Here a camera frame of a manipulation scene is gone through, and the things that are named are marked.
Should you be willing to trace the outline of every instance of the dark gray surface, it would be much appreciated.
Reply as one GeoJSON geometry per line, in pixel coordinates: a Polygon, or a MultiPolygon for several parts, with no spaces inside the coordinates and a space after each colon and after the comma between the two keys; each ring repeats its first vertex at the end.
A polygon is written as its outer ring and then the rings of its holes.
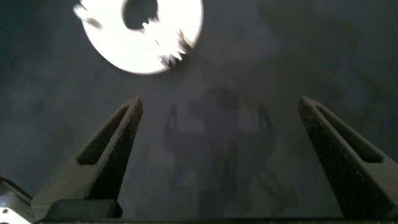
{"type": "Polygon", "coordinates": [[[0,172],[30,194],[135,96],[144,114],[125,217],[341,216],[297,113],[302,95],[398,160],[397,1],[204,0],[191,60],[149,77],[102,58],[75,3],[0,2],[0,172]],[[275,135],[259,132],[259,105],[275,135]],[[215,209],[229,147],[236,193],[215,209]]]}

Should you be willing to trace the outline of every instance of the gray background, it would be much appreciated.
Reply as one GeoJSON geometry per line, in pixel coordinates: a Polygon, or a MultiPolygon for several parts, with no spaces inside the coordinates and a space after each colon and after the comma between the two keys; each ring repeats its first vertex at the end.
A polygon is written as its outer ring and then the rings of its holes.
{"type": "Polygon", "coordinates": [[[75,3],[0,2],[0,171],[32,195],[135,96],[129,218],[340,217],[302,95],[398,160],[398,1],[204,0],[191,59],[147,77],[93,48],[75,3]]]}

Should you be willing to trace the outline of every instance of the circular light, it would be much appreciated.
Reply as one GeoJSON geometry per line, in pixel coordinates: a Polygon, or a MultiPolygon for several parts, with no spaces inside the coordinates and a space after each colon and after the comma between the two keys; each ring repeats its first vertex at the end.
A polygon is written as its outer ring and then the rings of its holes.
{"type": "Polygon", "coordinates": [[[163,72],[169,68],[162,57],[178,58],[181,38],[190,47],[196,44],[203,22],[201,0],[157,0],[157,20],[136,30],[123,21],[127,2],[81,0],[73,9],[95,49],[116,67],[141,75],[163,72]]]}

